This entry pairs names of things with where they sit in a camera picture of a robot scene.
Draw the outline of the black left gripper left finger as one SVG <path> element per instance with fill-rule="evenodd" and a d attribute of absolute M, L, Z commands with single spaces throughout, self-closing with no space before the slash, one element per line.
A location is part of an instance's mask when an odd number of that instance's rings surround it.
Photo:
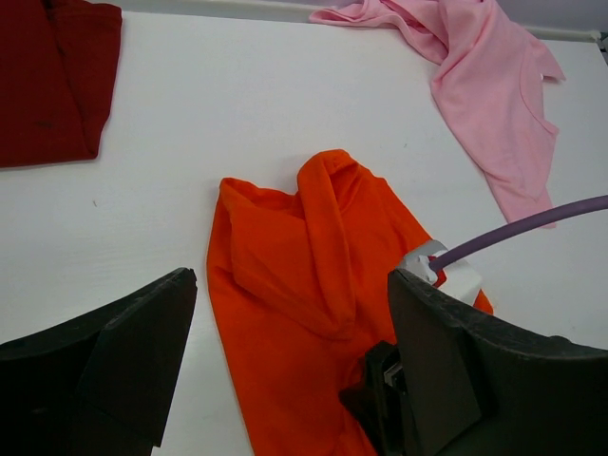
<path fill-rule="evenodd" d="M 4 455 L 149 455 L 162 443 L 197 299 L 179 268 L 1 346 Z"/>

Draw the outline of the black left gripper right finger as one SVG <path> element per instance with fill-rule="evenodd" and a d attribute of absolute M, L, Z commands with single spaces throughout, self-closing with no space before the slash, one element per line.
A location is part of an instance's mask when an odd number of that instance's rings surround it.
<path fill-rule="evenodd" d="M 389 310 L 409 455 L 603 455 L 607 353 L 484 313 L 403 270 Z"/>

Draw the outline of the orange t-shirt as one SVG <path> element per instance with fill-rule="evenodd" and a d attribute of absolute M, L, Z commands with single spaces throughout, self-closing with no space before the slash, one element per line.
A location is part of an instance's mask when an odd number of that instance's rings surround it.
<path fill-rule="evenodd" d="M 312 156 L 286 194 L 226 178 L 208 291 L 257 455 L 371 455 L 341 404 L 360 360 L 395 338 L 388 275 L 428 233 L 343 150 Z"/>

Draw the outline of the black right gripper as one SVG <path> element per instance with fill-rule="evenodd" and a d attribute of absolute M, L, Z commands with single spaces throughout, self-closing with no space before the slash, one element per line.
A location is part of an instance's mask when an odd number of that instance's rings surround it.
<path fill-rule="evenodd" d="M 378 455 L 423 455 L 405 366 L 413 348 L 380 341 L 360 359 L 362 379 L 339 392 L 341 404 Z"/>

